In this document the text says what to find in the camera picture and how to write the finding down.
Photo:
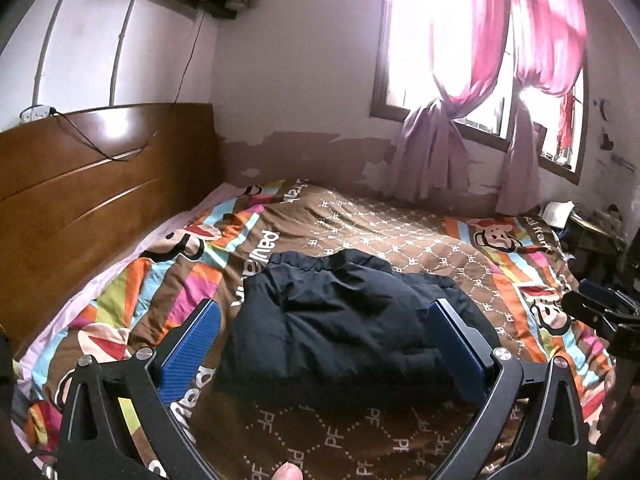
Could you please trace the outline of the fingertip of operator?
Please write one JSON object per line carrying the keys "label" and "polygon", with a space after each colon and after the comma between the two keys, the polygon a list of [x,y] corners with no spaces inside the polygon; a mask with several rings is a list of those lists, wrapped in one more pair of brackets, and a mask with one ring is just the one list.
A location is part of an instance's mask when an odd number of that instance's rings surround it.
{"label": "fingertip of operator", "polygon": [[284,463],[271,477],[271,480],[303,480],[303,471],[295,464]]}

